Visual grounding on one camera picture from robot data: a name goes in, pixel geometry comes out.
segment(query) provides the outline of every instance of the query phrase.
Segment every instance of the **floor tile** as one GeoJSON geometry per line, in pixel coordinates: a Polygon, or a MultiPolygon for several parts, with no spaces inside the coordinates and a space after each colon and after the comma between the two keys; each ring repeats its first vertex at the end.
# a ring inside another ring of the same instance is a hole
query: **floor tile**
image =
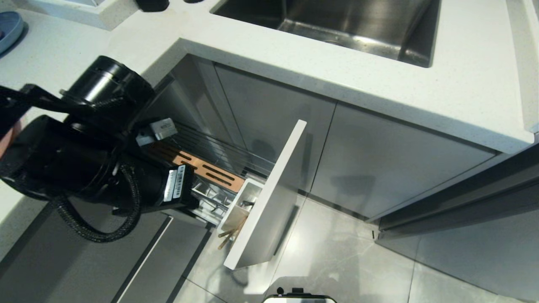
{"type": "Polygon", "coordinates": [[[409,303],[502,303],[496,294],[416,263],[409,303]]]}
{"type": "Polygon", "coordinates": [[[268,294],[303,287],[338,303],[406,303],[414,262],[376,245],[373,228],[307,199],[268,294]]]}
{"type": "Polygon", "coordinates": [[[174,303],[226,303],[211,293],[203,290],[195,283],[185,280],[174,303]]]}
{"type": "Polygon", "coordinates": [[[218,238],[214,232],[190,271],[188,279],[228,303],[262,302],[304,201],[305,197],[298,196],[293,224],[271,261],[234,271],[229,270],[223,262],[230,247],[218,250],[217,247],[223,242],[223,238],[218,238]]]}

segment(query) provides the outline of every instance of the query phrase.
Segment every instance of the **black cable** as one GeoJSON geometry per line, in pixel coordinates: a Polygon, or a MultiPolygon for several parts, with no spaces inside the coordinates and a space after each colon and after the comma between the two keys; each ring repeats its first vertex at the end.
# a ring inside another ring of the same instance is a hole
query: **black cable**
{"type": "Polygon", "coordinates": [[[133,209],[127,215],[126,220],[122,225],[115,231],[110,233],[105,233],[95,229],[86,222],[80,214],[77,212],[75,207],[67,199],[64,194],[58,195],[55,198],[51,199],[51,203],[54,204],[60,217],[67,223],[71,229],[73,229],[78,235],[82,238],[90,240],[97,243],[108,243],[116,241],[127,236],[137,225],[140,219],[141,213],[141,201],[139,193],[139,185],[136,181],[132,169],[123,164],[120,166],[120,170],[129,183],[131,189],[131,196],[133,198],[133,209]]]}

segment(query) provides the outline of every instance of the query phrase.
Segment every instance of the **stainless steel sink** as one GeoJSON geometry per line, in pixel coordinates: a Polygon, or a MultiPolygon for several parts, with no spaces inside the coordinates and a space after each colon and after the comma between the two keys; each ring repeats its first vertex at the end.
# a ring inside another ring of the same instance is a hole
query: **stainless steel sink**
{"type": "Polygon", "coordinates": [[[228,0],[214,13],[430,67],[441,0],[228,0]]]}

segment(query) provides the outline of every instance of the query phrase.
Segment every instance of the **barcode label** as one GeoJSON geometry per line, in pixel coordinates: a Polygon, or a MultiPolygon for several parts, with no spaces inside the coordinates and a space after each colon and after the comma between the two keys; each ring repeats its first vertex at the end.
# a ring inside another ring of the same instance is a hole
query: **barcode label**
{"type": "Polygon", "coordinates": [[[178,167],[178,174],[176,175],[176,185],[174,186],[173,198],[179,198],[182,195],[183,175],[185,174],[185,164],[178,167]]]}
{"type": "Polygon", "coordinates": [[[176,184],[176,175],[177,170],[169,170],[169,176],[167,178],[167,186],[165,186],[163,202],[170,202],[172,200],[174,185],[176,184]]]}

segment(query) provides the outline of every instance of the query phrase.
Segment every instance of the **pull-out drawer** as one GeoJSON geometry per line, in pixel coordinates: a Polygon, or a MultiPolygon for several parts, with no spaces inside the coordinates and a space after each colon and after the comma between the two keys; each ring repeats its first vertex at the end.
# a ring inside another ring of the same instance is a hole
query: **pull-out drawer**
{"type": "MultiPolygon", "coordinates": [[[[234,270],[264,263],[272,258],[296,202],[301,180],[300,172],[288,164],[296,159],[301,160],[304,155],[303,131],[306,125],[305,121],[298,120],[265,182],[249,179],[244,181],[234,202],[220,206],[223,208],[221,209],[223,221],[216,225],[219,225],[221,231],[223,229],[230,231],[234,226],[239,227],[231,237],[234,242],[224,262],[226,267],[234,270]],[[250,197],[248,208],[242,208],[240,205],[244,202],[245,196],[250,197]]],[[[182,151],[191,152],[188,147],[182,147],[182,151]]],[[[226,157],[234,160],[233,153],[228,153],[226,157]]],[[[185,163],[185,158],[179,155],[170,160],[175,164],[185,163]]],[[[227,161],[227,165],[221,167],[234,170],[234,166],[237,169],[239,162],[241,161],[227,161]]],[[[203,212],[201,209],[194,210],[194,213],[200,217],[202,217],[201,212],[203,212]]]]}

